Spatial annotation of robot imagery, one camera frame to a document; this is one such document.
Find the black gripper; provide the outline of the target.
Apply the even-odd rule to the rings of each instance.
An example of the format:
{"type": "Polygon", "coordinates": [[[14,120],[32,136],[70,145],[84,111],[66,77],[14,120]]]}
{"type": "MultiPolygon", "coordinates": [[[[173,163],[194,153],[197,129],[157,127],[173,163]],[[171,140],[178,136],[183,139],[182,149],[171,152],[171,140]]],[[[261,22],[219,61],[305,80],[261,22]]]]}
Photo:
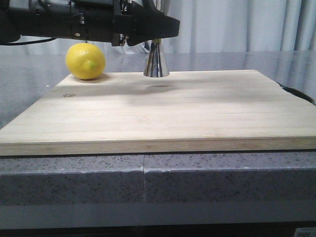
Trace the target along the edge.
{"type": "Polygon", "coordinates": [[[153,1],[72,0],[70,7],[71,36],[76,40],[135,46],[179,34],[180,21],[157,10],[153,1]]]}

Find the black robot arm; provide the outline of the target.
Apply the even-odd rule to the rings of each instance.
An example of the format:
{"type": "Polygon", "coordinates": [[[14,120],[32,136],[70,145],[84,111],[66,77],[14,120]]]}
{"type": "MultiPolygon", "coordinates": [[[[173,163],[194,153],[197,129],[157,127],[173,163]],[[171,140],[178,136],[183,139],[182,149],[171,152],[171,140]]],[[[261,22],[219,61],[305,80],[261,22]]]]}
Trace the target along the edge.
{"type": "Polygon", "coordinates": [[[21,36],[74,39],[134,46],[176,37],[179,20],[157,10],[152,0],[2,0],[0,43],[21,36]]]}

